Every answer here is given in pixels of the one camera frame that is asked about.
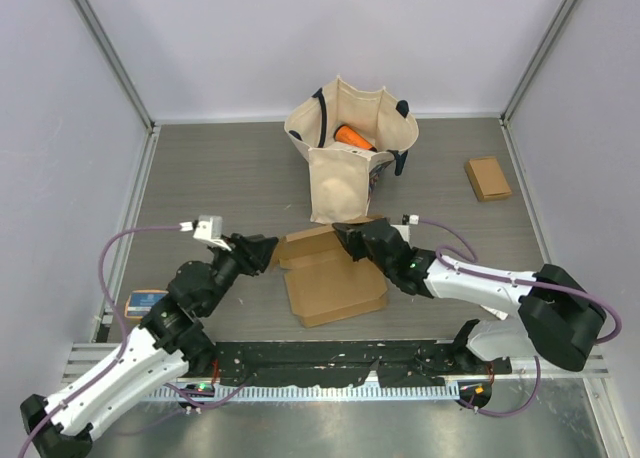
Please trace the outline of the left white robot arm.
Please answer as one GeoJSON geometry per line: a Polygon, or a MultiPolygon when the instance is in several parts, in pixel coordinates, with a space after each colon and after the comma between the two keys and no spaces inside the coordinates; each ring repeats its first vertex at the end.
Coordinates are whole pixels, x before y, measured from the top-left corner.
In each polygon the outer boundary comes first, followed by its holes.
{"type": "Polygon", "coordinates": [[[278,242],[234,233],[211,245],[211,261],[181,265],[166,294],[118,348],[60,391],[23,401],[25,445],[42,457],[85,457],[142,398],[186,374],[205,375],[216,347],[202,318],[212,314],[239,276],[263,273],[278,242]]]}

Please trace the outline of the cardboard sheet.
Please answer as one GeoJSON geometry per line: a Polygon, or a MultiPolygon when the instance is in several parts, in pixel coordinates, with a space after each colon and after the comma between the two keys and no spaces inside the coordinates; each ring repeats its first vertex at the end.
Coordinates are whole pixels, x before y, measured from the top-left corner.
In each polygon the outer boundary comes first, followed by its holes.
{"type": "Polygon", "coordinates": [[[271,264],[284,271],[291,312],[306,328],[388,305],[382,272],[366,259],[353,260],[329,224],[282,237],[271,264]]]}

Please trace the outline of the brown cardboard box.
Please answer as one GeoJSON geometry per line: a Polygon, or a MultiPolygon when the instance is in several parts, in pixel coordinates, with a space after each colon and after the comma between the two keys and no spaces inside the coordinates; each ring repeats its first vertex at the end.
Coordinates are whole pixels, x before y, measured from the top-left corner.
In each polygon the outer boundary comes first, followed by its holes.
{"type": "Polygon", "coordinates": [[[479,202],[509,198],[512,190],[495,156],[473,158],[464,165],[471,187],[479,202]]]}

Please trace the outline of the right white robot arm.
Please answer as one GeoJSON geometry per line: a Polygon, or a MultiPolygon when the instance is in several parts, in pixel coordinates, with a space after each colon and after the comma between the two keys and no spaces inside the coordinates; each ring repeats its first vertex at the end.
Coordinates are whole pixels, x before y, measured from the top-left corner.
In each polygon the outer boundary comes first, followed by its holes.
{"type": "Polygon", "coordinates": [[[598,343],[608,313],[561,267],[515,272],[462,262],[447,247],[410,245],[385,218],[332,228],[353,260],[369,260],[403,293],[461,300],[504,315],[502,321],[478,321],[463,331],[462,341],[451,349],[462,372],[519,356],[541,357],[579,372],[598,343]]]}

